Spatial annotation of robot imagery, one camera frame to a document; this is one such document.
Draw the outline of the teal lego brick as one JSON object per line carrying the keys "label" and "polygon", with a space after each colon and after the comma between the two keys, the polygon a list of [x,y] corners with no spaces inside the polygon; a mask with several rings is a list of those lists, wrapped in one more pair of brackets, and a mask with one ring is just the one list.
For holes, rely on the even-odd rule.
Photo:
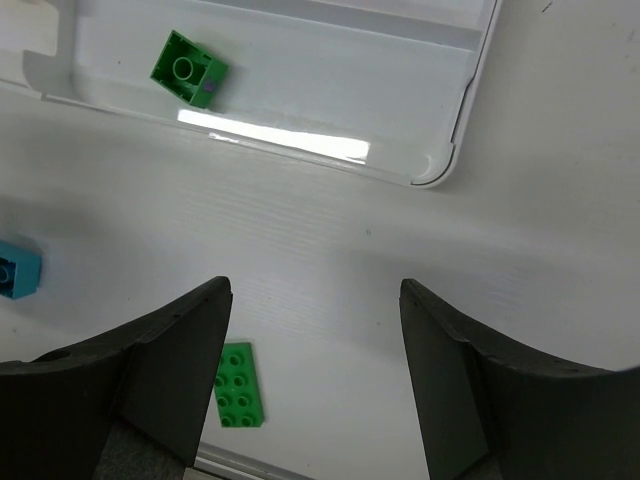
{"label": "teal lego brick", "polygon": [[11,300],[34,294],[40,283],[42,257],[7,241],[0,241],[1,296]]}

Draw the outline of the green lego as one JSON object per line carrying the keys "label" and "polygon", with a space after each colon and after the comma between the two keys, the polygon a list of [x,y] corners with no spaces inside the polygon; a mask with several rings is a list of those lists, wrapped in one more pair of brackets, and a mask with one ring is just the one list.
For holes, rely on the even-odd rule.
{"label": "green lego", "polygon": [[207,109],[228,71],[225,61],[172,30],[150,78],[184,103]]}

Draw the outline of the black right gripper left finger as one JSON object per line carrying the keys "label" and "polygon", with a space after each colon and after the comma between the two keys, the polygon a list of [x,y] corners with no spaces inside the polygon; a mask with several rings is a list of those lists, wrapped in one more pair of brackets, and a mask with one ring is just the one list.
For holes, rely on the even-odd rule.
{"label": "black right gripper left finger", "polygon": [[5,479],[180,479],[196,459],[232,291],[213,278],[166,306],[1,366]]}

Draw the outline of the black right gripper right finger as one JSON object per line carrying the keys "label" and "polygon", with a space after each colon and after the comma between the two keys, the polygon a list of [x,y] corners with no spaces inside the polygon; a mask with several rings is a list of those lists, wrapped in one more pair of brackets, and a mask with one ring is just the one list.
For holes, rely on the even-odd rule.
{"label": "black right gripper right finger", "polygon": [[635,479],[639,371],[572,362],[460,312],[413,279],[405,353],[433,479]]}

